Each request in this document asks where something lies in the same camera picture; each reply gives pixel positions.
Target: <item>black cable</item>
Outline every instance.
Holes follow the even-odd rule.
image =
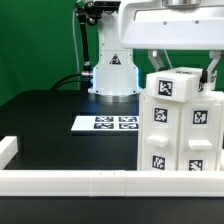
[[[55,90],[57,89],[57,86],[60,85],[61,83],[63,83],[64,81],[68,80],[68,79],[71,79],[73,77],[80,77],[81,74],[71,74],[71,75],[68,75],[68,76],[65,76],[64,78],[60,79],[58,82],[56,82],[52,87],[51,87],[51,90]]]
[[[65,82],[62,82],[60,84],[58,84],[57,86],[55,86],[54,89],[51,89],[51,90],[57,90],[60,86],[63,86],[65,84],[69,84],[69,83],[74,83],[74,82],[89,82],[89,79],[86,79],[86,80],[72,80],[72,81],[65,81]]]
[[[80,82],[79,80],[72,80],[72,81],[65,81],[65,82],[62,82],[60,84],[58,84],[54,89],[52,90],[57,90],[59,87],[65,85],[65,84],[69,84],[69,83],[74,83],[74,82]]]

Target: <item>black table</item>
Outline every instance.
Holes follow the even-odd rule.
[[[138,102],[79,91],[28,91],[0,107],[0,136],[16,135],[6,169],[136,170],[137,132],[74,133],[76,115],[137,115]],[[0,197],[0,223],[223,223],[224,199]]]

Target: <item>green wall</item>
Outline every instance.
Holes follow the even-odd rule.
[[[50,89],[60,78],[76,72],[72,37],[73,0],[0,1],[0,105],[18,93]],[[88,27],[90,58],[98,60],[97,28]],[[204,68],[208,52],[168,52],[172,64]],[[135,50],[140,85],[154,69],[146,50]],[[219,68],[218,89],[224,89],[224,63]],[[62,89],[77,89],[77,84]]]

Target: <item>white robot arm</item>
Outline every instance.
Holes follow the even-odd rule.
[[[130,0],[119,9],[119,38],[135,49],[209,50],[203,82],[214,82],[224,49],[222,0]]]

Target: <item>paper sheet with markers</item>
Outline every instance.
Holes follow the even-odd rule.
[[[138,116],[77,116],[72,131],[137,131]]]

